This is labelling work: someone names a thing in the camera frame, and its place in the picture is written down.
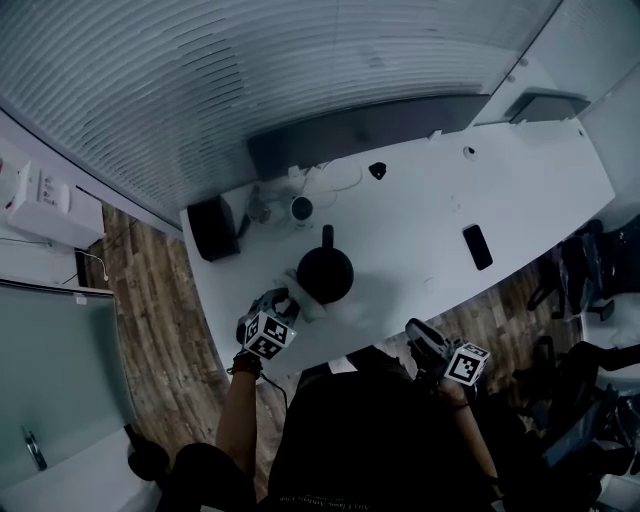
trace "white desk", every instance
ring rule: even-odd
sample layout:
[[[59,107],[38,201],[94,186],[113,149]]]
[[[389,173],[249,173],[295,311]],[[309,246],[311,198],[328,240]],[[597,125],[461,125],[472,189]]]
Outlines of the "white desk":
[[[475,162],[463,156],[465,146],[476,150]],[[377,161],[387,165],[382,181],[367,170]],[[362,182],[317,210],[313,229],[270,238],[251,226],[241,254],[213,263],[200,257],[181,213],[198,295],[225,367],[240,349],[237,319],[320,245],[323,224],[333,224],[335,246],[353,263],[353,288],[328,306],[326,318],[298,320],[296,340],[265,363],[269,376],[343,356],[401,332],[411,317],[432,318],[460,304],[546,252],[614,197],[577,120],[482,126],[361,153],[331,165],[350,176],[336,188],[357,178],[358,164]],[[236,222],[249,190],[225,194]],[[471,224],[480,225],[493,256],[481,272],[462,236]]]

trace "wall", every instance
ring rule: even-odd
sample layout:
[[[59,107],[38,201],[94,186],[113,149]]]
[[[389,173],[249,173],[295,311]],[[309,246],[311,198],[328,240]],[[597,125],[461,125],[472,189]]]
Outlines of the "wall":
[[[148,512],[160,491],[127,465],[124,430],[29,480],[0,491],[6,512]]]
[[[101,201],[112,205],[118,210],[122,210],[141,222],[170,236],[182,239],[181,229],[165,222],[95,179],[51,149],[0,110],[0,150],[2,149],[2,144],[6,143],[11,144],[13,148],[23,154],[29,155],[29,158],[38,161],[43,168],[59,176],[65,183],[80,187]]]
[[[582,123],[616,193],[598,217],[607,229],[615,229],[640,214],[640,65]]]
[[[640,62],[634,0],[564,0],[474,124],[504,122],[524,92],[563,91],[595,103]]]
[[[2,238],[28,242],[45,242],[43,238],[21,233],[0,224],[0,274],[18,281],[27,279],[41,283],[62,284],[77,272],[73,249],[60,245],[19,243]],[[67,285],[78,284],[73,277]]]

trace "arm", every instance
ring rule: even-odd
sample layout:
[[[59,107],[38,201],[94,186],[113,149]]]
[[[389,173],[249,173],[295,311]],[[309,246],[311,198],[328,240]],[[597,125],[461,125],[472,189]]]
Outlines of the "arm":
[[[257,362],[252,361],[251,357],[247,358],[245,354],[234,359],[233,380],[216,434],[216,446],[251,479],[255,475],[258,435],[256,380],[260,375],[261,366],[259,359],[255,356],[253,358]]]
[[[444,401],[452,408],[453,422],[480,469],[485,475],[497,479],[496,466],[473,417],[463,387],[445,378],[440,382],[439,391]]]

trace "person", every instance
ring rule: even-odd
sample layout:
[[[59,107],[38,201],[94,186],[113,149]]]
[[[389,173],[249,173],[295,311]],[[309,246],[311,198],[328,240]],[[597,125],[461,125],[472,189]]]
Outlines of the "person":
[[[259,358],[241,352],[216,446],[183,448],[158,511],[481,510],[495,494],[496,466],[464,389],[415,385],[375,347],[347,356],[356,372],[305,370],[256,504],[256,382]]]

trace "black office chair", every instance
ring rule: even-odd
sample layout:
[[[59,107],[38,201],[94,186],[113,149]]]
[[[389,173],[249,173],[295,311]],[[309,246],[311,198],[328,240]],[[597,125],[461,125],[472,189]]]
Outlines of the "black office chair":
[[[596,301],[640,292],[640,215],[620,229],[602,231],[602,222],[590,221],[539,259],[541,279],[527,304],[529,311],[558,290],[559,310],[553,318],[588,311],[606,320],[615,302],[594,307]]]
[[[512,462],[507,471],[506,509],[588,510],[600,493],[600,478],[625,474],[636,456],[637,433],[629,436],[619,424],[619,412],[629,399],[611,386],[597,388],[598,370],[640,363],[640,346],[605,350],[580,342],[556,368],[552,340],[542,338],[539,345],[550,349],[550,357],[515,376],[533,379],[540,401],[516,412],[534,417],[543,434],[530,432],[528,443],[510,447],[522,451],[524,459]],[[539,410],[543,400],[551,401],[546,416]],[[609,441],[607,449],[601,441]]]

